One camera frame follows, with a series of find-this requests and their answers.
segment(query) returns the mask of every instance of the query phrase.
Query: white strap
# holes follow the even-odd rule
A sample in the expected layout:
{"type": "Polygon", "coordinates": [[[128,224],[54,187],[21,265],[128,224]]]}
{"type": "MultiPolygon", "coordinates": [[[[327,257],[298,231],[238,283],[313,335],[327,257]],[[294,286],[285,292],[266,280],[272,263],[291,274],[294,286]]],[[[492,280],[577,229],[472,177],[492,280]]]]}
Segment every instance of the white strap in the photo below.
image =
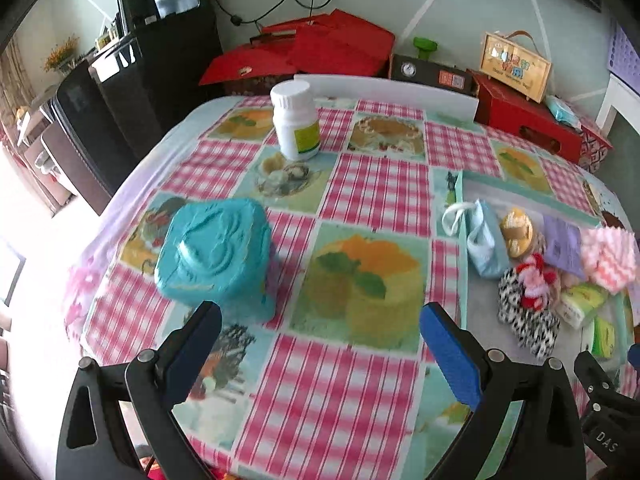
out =
{"type": "Polygon", "coordinates": [[[468,209],[475,209],[476,204],[473,202],[456,202],[451,204],[442,214],[442,228],[447,236],[453,236],[458,232],[460,219],[468,209]],[[455,214],[455,218],[451,221],[451,216],[455,214]]]}

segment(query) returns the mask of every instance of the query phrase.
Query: wall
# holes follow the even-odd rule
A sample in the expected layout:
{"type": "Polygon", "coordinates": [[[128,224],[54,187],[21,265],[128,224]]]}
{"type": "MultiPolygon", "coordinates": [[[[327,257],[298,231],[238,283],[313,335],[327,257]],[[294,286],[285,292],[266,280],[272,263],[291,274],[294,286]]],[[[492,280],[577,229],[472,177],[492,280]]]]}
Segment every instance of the wall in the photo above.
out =
{"type": "MultiPolygon", "coordinates": [[[[277,1],[220,0],[246,20],[259,16],[277,1]]],[[[398,52],[413,54],[413,37],[424,36],[440,45],[433,60],[470,68],[478,67],[486,30],[511,32],[524,28],[554,63],[550,89],[565,98],[578,98],[579,105],[592,116],[600,108],[609,79],[606,59],[611,25],[606,12],[599,14],[574,0],[333,0],[326,10],[334,7],[394,32],[398,52]],[[412,20],[417,22],[415,28],[406,30],[412,20]]],[[[225,48],[255,35],[253,25],[234,27],[227,16],[221,12],[218,15],[225,48]]],[[[262,22],[267,25],[300,16],[304,16],[303,9],[288,0],[262,22]]],[[[524,39],[523,45],[529,46],[527,41],[524,39]]]]}
{"type": "MultiPolygon", "coordinates": [[[[248,20],[278,0],[220,1],[248,20]]],[[[114,17],[117,4],[116,0],[41,0],[37,7],[18,30],[20,46],[29,54],[27,70],[36,91],[49,80],[39,73],[41,69],[38,72],[38,67],[52,47],[76,34],[81,38],[81,48],[88,50],[102,25],[114,17]],[[35,30],[38,41],[28,44],[35,30]]],[[[440,44],[434,60],[470,68],[478,67],[484,31],[511,32],[524,28],[554,63],[550,90],[565,98],[578,99],[592,116],[600,108],[608,81],[610,18],[606,12],[594,12],[574,0],[333,0],[323,10],[335,7],[394,32],[398,52],[414,53],[412,38],[424,36],[440,44]]],[[[244,43],[256,34],[253,25],[234,27],[228,16],[219,9],[216,12],[225,48],[244,43]]],[[[262,23],[299,18],[305,13],[293,0],[287,0],[262,23]]],[[[527,41],[523,40],[525,46],[529,46],[527,41]]]]}
{"type": "Polygon", "coordinates": [[[75,35],[80,40],[79,51],[88,51],[95,46],[95,38],[104,25],[114,19],[117,10],[117,0],[37,1],[16,32],[36,94],[60,80],[54,71],[46,73],[42,68],[53,48],[75,35]]]}

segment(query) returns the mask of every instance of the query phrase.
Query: red box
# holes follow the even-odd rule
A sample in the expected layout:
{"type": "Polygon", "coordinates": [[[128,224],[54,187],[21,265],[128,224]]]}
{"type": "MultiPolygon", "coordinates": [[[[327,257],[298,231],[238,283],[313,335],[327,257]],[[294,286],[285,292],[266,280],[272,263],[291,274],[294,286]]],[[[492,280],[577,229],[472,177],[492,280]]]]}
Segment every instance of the red box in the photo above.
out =
{"type": "Polygon", "coordinates": [[[589,173],[595,173],[607,153],[613,149],[613,146],[607,139],[602,137],[598,125],[593,119],[585,115],[579,106],[574,103],[567,104],[567,106],[578,116],[582,125],[582,130],[580,131],[582,149],[580,150],[580,163],[578,163],[578,166],[589,173]]]}
{"type": "Polygon", "coordinates": [[[476,122],[529,140],[548,152],[578,164],[580,135],[556,121],[544,104],[526,97],[496,79],[473,72],[478,83],[476,122]]]}

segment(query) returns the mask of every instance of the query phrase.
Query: purple cloth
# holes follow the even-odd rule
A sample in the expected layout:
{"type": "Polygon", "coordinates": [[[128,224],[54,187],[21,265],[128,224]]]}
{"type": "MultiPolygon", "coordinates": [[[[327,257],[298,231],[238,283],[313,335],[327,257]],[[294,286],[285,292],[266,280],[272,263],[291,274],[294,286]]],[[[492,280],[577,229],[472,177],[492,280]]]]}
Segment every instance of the purple cloth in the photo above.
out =
{"type": "Polygon", "coordinates": [[[547,265],[586,279],[580,259],[580,229],[560,218],[545,215],[545,242],[547,265]]]}

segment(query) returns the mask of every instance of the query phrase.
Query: teal plastic container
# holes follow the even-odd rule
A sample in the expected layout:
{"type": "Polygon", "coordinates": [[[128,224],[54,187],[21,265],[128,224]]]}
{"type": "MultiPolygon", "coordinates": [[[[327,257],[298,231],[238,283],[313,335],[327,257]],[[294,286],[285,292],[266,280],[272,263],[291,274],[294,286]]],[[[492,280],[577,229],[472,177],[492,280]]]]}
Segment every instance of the teal plastic container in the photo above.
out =
{"type": "Polygon", "coordinates": [[[225,324],[265,323],[275,314],[266,293],[271,227],[248,198],[181,207],[169,225],[156,264],[156,285],[189,306],[213,301],[225,324]]]}

